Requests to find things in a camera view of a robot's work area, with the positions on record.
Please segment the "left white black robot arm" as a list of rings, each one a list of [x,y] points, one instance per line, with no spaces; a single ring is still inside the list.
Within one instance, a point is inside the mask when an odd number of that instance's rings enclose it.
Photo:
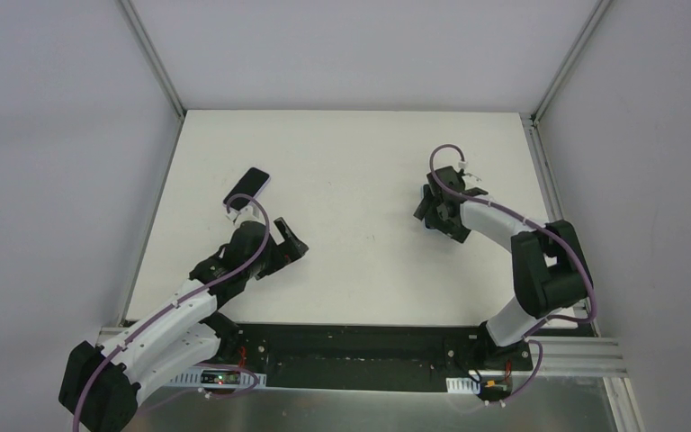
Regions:
[[[58,401],[73,427],[120,431],[143,402],[184,369],[212,359],[240,359],[237,323],[220,308],[261,280],[300,260],[309,247],[282,218],[240,222],[229,241],[199,262],[158,309],[99,346],[82,342],[67,360]]]

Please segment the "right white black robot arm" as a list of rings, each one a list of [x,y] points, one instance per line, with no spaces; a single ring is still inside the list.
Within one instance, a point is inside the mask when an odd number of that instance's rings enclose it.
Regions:
[[[576,231],[565,220],[517,216],[486,191],[466,188],[461,169],[445,166],[426,179],[414,216],[427,229],[460,244],[477,232],[511,255],[513,297],[480,324],[471,346],[474,365],[502,367],[558,311],[588,298],[591,279]]]

